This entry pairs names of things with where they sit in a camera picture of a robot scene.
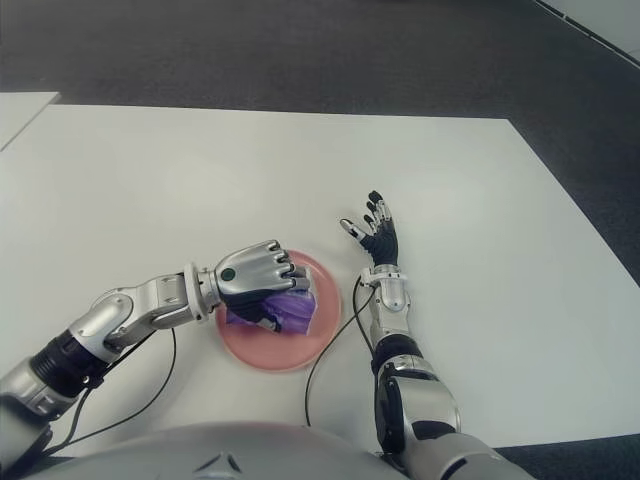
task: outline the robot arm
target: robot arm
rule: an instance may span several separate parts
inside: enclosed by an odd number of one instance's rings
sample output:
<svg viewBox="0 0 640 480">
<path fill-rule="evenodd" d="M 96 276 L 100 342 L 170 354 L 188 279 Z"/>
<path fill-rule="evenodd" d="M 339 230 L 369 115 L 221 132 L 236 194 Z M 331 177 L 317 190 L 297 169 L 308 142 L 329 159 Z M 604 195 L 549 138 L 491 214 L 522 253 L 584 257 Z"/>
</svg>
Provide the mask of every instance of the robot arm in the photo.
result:
<svg viewBox="0 0 640 480">
<path fill-rule="evenodd" d="M 188 264 L 180 273 L 106 292 L 0 380 L 0 472 L 42 451 L 52 437 L 49 422 L 85 388 L 97 387 L 126 347 L 155 330 L 203 321 L 222 302 L 246 320 L 279 331 L 261 302 L 294 287 L 308 289 L 309 281 L 272 240 L 228 255 L 212 270 Z"/>
<path fill-rule="evenodd" d="M 378 441 L 415 480 L 514 479 L 531 477 L 475 437 L 460 433 L 453 395 L 424 359 L 409 331 L 411 299 L 398 267 L 398 241 L 389 209 L 378 192 L 369 194 L 365 215 L 371 233 L 347 219 L 342 227 L 371 255 L 373 267 L 361 281 L 376 288 L 371 367 L 376 380 Z"/>
</svg>

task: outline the dark floor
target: dark floor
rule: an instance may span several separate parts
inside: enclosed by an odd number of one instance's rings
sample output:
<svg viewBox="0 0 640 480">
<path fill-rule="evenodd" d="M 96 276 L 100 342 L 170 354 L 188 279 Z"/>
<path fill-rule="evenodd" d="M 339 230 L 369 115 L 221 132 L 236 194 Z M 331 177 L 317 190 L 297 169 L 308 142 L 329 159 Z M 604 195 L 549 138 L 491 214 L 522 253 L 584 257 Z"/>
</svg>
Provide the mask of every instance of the dark floor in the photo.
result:
<svg viewBox="0 0 640 480">
<path fill-rule="evenodd" d="M 2 0 L 0 89 L 62 102 L 508 118 L 640 282 L 640 70 L 531 0 Z M 640 437 L 509 449 L 640 478 Z"/>
</svg>

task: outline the black cable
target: black cable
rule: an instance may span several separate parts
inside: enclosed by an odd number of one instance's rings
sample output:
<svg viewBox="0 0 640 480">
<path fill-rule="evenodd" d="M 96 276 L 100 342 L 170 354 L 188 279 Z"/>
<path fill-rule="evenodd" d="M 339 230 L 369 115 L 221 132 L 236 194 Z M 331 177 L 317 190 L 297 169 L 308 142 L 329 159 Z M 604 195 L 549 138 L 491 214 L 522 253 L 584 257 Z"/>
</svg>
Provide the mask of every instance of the black cable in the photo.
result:
<svg viewBox="0 0 640 480">
<path fill-rule="evenodd" d="M 136 343 L 133 347 L 131 347 L 129 350 L 127 350 L 127 353 L 125 353 L 124 355 L 122 355 L 118 360 L 116 360 L 115 362 L 113 362 L 111 365 L 109 365 L 109 367 L 107 368 L 107 371 L 104 372 L 104 375 L 107 375 L 107 373 L 109 373 L 111 370 L 113 370 L 114 368 L 116 368 L 118 365 L 120 365 L 123 361 L 125 361 L 127 359 L 127 357 L 129 355 L 131 355 L 133 352 L 135 352 L 138 348 L 140 348 L 142 346 L 142 344 L 144 342 L 146 342 L 147 340 L 149 340 L 149 337 L 151 337 L 151 335 L 153 335 L 154 333 L 156 333 L 157 330 L 153 330 L 149 335 L 147 335 L 146 337 L 144 337 L 142 340 L 140 340 L 138 343 Z"/>
<path fill-rule="evenodd" d="M 139 348 L 145 341 L 147 341 L 149 339 L 149 337 L 151 337 L 151 335 L 153 335 L 153 333 L 155 332 L 151 332 L 149 335 L 147 335 L 145 338 L 143 338 L 140 342 L 138 342 L 133 348 L 131 348 L 129 351 L 127 351 L 127 353 L 125 353 L 122 357 L 120 357 L 116 362 L 114 362 L 112 365 L 109 366 L 109 368 L 107 369 L 107 371 L 105 372 L 105 375 L 107 373 L 109 373 L 111 370 L 113 370 L 118 364 L 120 364 L 126 357 L 128 357 L 129 355 L 131 355 L 137 348 Z M 112 423 L 111 425 L 107 425 L 106 427 L 100 428 L 94 432 L 88 433 L 87 435 L 83 435 L 82 437 L 76 438 L 74 440 L 72 440 L 71 438 L 73 437 L 75 430 L 77 428 L 77 424 L 78 424 L 78 419 L 80 418 L 80 413 L 82 411 L 82 407 L 84 406 L 84 402 L 86 401 L 87 397 L 89 396 L 89 393 L 91 393 L 92 389 L 87 389 L 84 393 L 84 395 L 82 396 L 82 398 L 80 399 L 80 401 L 78 402 L 78 407 L 76 408 L 76 411 L 73 415 L 73 421 L 71 423 L 71 428 L 69 429 L 69 434 L 67 434 L 67 437 L 57 446 L 55 447 L 51 447 L 47 450 L 45 450 L 44 452 L 42 452 L 43 455 L 52 455 L 53 453 L 56 453 L 60 450 L 62 450 L 63 448 L 68 447 L 69 445 L 73 445 L 74 443 L 78 443 L 81 442 L 82 440 L 86 440 L 87 438 L 93 437 L 95 435 L 99 435 L 101 433 L 106 432 L 107 430 L 111 430 L 112 428 L 115 428 L 119 425 L 122 425 L 125 422 L 128 422 L 129 420 L 132 420 L 133 418 L 137 417 L 138 415 L 140 415 L 142 412 L 144 412 L 147 408 L 149 408 L 153 402 L 155 402 L 157 400 L 157 398 L 160 396 L 160 394 L 164 391 L 165 387 L 167 386 L 167 384 L 169 383 L 169 380 L 171 379 L 171 375 L 173 374 L 173 369 L 176 365 L 176 357 L 178 354 L 178 344 L 176 341 L 176 332 L 175 329 L 171 329 L 171 336 L 173 338 L 173 355 L 171 358 L 171 366 L 169 367 L 169 372 L 167 373 L 167 376 L 164 379 L 164 382 L 162 382 L 162 385 L 160 386 L 160 388 L 158 389 L 158 391 L 156 392 L 156 394 L 151 398 L 151 400 L 149 400 L 149 402 L 147 402 L 147 404 L 140 408 L 138 411 L 136 411 L 135 413 L 132 413 L 131 415 L 129 415 L 128 417 L 123 418 L 122 420 L 119 420 L 115 423 Z"/>
<path fill-rule="evenodd" d="M 71 421 L 71 427 L 69 427 L 69 433 L 67 433 L 67 436 L 65 437 L 65 439 L 61 441 L 58 445 L 47 448 L 40 455 L 42 455 L 43 457 L 48 457 L 62 450 L 63 448 L 66 448 L 69 445 L 69 442 L 75 435 L 76 429 L 78 428 L 78 420 L 80 420 L 80 412 L 82 412 L 82 407 L 84 406 L 84 402 L 87 401 L 87 398 L 89 398 L 90 393 L 91 393 L 91 389 L 89 388 L 86 389 L 84 391 L 84 394 L 78 401 L 78 405 L 76 406 L 76 411 L 73 413 L 73 420 Z"/>
<path fill-rule="evenodd" d="M 127 357 L 129 355 L 131 355 L 133 352 L 135 352 L 138 348 L 140 348 L 142 346 L 142 344 L 144 342 L 146 342 L 147 340 L 149 340 L 149 337 L 151 337 L 151 335 L 153 335 L 156 331 L 154 330 L 153 332 L 151 332 L 149 335 L 147 335 L 146 337 L 144 337 L 142 340 L 140 340 L 138 343 L 136 343 L 133 347 L 131 347 L 129 350 L 127 350 L 127 353 L 125 353 L 124 355 L 122 355 L 118 360 L 116 360 L 115 362 L 113 362 L 111 365 L 109 365 L 109 367 L 105 370 L 103 377 L 105 377 L 111 370 L 113 370 L 114 368 L 116 368 L 120 363 L 122 363 L 124 360 L 127 359 Z M 46 450 L 44 450 L 41 455 L 44 457 L 48 457 L 50 455 L 53 455 L 56 452 L 59 452 L 60 450 L 62 450 L 63 448 L 66 448 L 67 446 L 70 445 L 71 439 L 73 438 L 73 436 L 76 433 L 76 429 L 78 428 L 78 421 L 80 420 L 80 413 L 82 413 L 82 407 L 84 406 L 84 403 L 87 401 L 87 398 L 89 397 L 89 394 L 95 390 L 97 388 L 97 386 L 94 387 L 88 387 L 84 393 L 82 394 L 82 397 L 80 398 L 80 400 L 78 401 L 78 405 L 76 405 L 76 410 L 73 413 L 73 420 L 71 421 L 71 427 L 69 427 L 69 433 L 67 433 L 67 436 L 65 437 L 65 439 L 63 441 L 61 441 L 58 445 L 55 445 L 53 447 L 49 447 Z"/>
<path fill-rule="evenodd" d="M 358 308 L 356 307 L 356 295 L 358 293 L 358 286 L 360 285 L 360 280 L 361 280 L 361 277 L 358 277 L 358 279 L 356 280 L 356 283 L 353 285 L 353 294 L 351 295 L 351 307 L 353 308 L 353 316 L 356 319 L 356 323 L 358 324 L 358 328 L 360 329 L 360 333 L 362 334 L 362 338 L 364 339 L 364 343 L 367 344 L 367 348 L 369 349 L 369 352 L 371 353 L 371 356 L 373 357 L 373 346 L 371 345 L 371 341 L 369 340 L 369 337 L 367 336 L 367 334 L 364 331 L 364 327 L 362 326 L 362 321 L 360 320 L 360 312 L 358 311 Z"/>
<path fill-rule="evenodd" d="M 360 284 L 360 277 L 358 277 L 358 280 L 356 280 L 356 284 L 354 285 L 354 292 L 357 291 L 359 284 Z M 311 420 L 309 419 L 309 394 L 311 393 L 311 378 L 313 377 L 313 373 L 316 371 L 316 368 L 318 366 L 318 363 L 320 362 L 320 359 L 324 356 L 325 353 L 327 353 L 327 350 L 329 350 L 331 345 L 333 345 L 333 343 L 340 336 L 340 334 L 344 332 L 344 330 L 351 324 L 351 322 L 353 322 L 356 318 L 358 318 L 358 315 L 360 314 L 360 312 L 362 312 L 367 307 L 367 305 L 369 305 L 369 302 L 371 301 L 375 293 L 376 293 L 376 289 L 374 288 L 373 291 L 371 292 L 371 295 L 369 295 L 369 298 L 367 298 L 367 301 L 360 308 L 355 310 L 351 318 L 349 318 L 349 320 L 347 320 L 347 322 L 342 327 L 340 327 L 340 330 L 337 331 L 337 333 L 333 336 L 329 344 L 322 349 L 322 351 L 320 352 L 320 355 L 318 355 L 318 358 L 316 358 L 315 362 L 313 362 L 313 367 L 311 367 L 311 371 L 309 372 L 309 376 L 307 377 L 307 386 L 304 392 L 304 416 L 305 416 L 308 427 L 311 426 Z"/>
</svg>

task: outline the purple object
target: purple object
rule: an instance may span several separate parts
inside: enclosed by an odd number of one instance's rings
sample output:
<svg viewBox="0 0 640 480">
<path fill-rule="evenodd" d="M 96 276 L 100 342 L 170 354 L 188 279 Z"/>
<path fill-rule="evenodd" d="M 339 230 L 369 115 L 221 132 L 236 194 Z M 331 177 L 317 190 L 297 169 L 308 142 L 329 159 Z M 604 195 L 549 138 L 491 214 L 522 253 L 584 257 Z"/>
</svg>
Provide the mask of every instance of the purple object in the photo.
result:
<svg viewBox="0 0 640 480">
<path fill-rule="evenodd" d="M 316 311 L 316 299 L 310 291 L 289 290 L 285 293 L 271 295 L 262 302 L 262 306 L 276 317 L 283 332 L 306 335 L 309 331 L 311 318 Z M 227 323 L 256 326 L 255 323 L 228 310 Z"/>
</svg>

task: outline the green dot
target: green dot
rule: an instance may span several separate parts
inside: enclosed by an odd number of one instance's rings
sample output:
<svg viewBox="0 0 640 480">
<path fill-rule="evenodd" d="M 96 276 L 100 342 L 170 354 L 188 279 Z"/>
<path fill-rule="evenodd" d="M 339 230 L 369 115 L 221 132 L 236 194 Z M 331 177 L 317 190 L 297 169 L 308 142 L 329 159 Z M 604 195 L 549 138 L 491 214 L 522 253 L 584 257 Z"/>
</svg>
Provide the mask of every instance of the green dot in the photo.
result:
<svg viewBox="0 0 640 480">
<path fill-rule="evenodd" d="M 225 282 L 233 280 L 236 277 L 236 271 L 233 268 L 225 268 L 220 274 L 220 278 L 222 278 Z"/>
</svg>

